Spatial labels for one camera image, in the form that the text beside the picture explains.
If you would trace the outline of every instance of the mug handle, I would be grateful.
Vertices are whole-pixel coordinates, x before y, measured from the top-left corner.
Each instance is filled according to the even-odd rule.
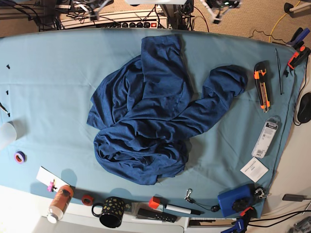
[[[102,203],[95,203],[93,206],[92,206],[92,214],[95,216],[95,217],[100,217],[101,216],[101,214],[96,214],[96,213],[94,213],[94,207],[96,207],[96,206],[101,206],[102,208],[104,207],[104,204],[102,204]]]

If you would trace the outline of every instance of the blue tablecloth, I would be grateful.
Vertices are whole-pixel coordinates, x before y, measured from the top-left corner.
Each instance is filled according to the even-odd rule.
[[[197,96],[209,72],[219,66],[246,68],[249,82],[246,92],[234,100],[212,129],[187,142],[190,156],[184,172],[156,185],[138,185],[108,173],[96,161],[93,139],[98,130],[86,124],[90,98],[103,78],[140,54],[142,38],[172,33],[181,34],[185,63]],[[75,203],[81,203],[79,198],[85,193],[92,193],[97,200],[115,195],[148,201],[158,195],[170,204],[200,209],[184,200],[186,190],[193,189],[191,197],[198,203],[215,205],[220,192],[251,183],[240,169],[251,159],[264,122],[278,115],[281,126],[261,160],[269,171],[258,181],[268,187],[285,147],[305,71],[303,63],[287,78],[282,77],[281,96],[275,48],[283,73],[294,53],[292,48],[212,33],[87,29],[2,38],[0,102],[11,117],[1,111],[0,124],[12,121],[18,140],[0,152],[0,185],[52,198],[54,193],[35,179],[43,166],[76,186]],[[253,78],[254,65],[264,60],[269,63],[270,76],[272,106],[268,113],[259,107]],[[14,160],[17,150],[27,155],[22,165]],[[259,213],[262,206],[263,202],[257,205]],[[203,216],[222,215],[206,211]]]

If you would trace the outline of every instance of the white card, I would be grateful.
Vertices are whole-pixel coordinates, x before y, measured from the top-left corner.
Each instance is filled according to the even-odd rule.
[[[58,191],[58,189],[63,185],[69,185],[66,182],[64,182],[62,179],[55,176],[53,173],[50,173],[43,167],[40,167],[38,174],[37,174],[37,180],[41,183],[44,183],[46,186],[50,185],[50,182],[54,181],[54,191]]]
[[[253,157],[242,169],[241,172],[244,173],[253,182],[257,182],[264,174],[269,171],[258,159]]]

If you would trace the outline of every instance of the polka dot mug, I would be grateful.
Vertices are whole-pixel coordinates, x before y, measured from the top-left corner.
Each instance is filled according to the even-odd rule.
[[[101,206],[100,214],[94,213],[94,207]],[[122,223],[125,204],[121,198],[109,197],[104,203],[96,203],[92,207],[92,214],[99,217],[99,221],[106,227],[117,228]]]

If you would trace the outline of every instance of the remote control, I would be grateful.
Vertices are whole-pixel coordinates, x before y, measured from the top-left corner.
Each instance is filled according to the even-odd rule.
[[[152,218],[155,220],[166,221],[166,222],[175,222],[177,220],[177,216],[175,215],[154,212],[154,211],[145,210],[145,209],[139,209],[137,215]]]

